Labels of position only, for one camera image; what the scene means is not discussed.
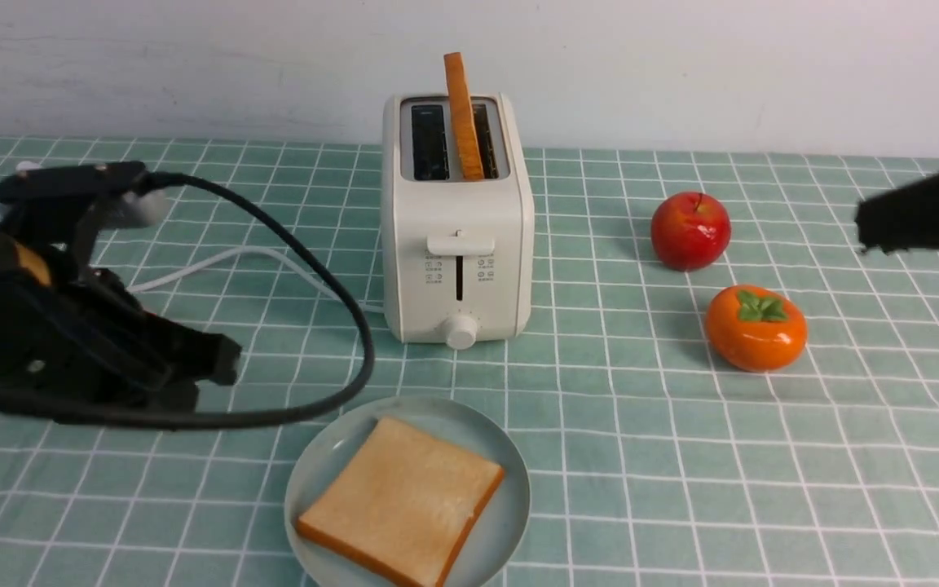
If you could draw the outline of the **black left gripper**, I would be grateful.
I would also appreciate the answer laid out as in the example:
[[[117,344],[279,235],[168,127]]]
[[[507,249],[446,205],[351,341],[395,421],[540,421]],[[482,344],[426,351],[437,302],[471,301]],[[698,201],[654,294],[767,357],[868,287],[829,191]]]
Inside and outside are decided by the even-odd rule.
[[[241,346],[145,311],[90,265],[107,200],[36,201],[0,220],[0,391],[193,413],[199,382],[237,380]]]

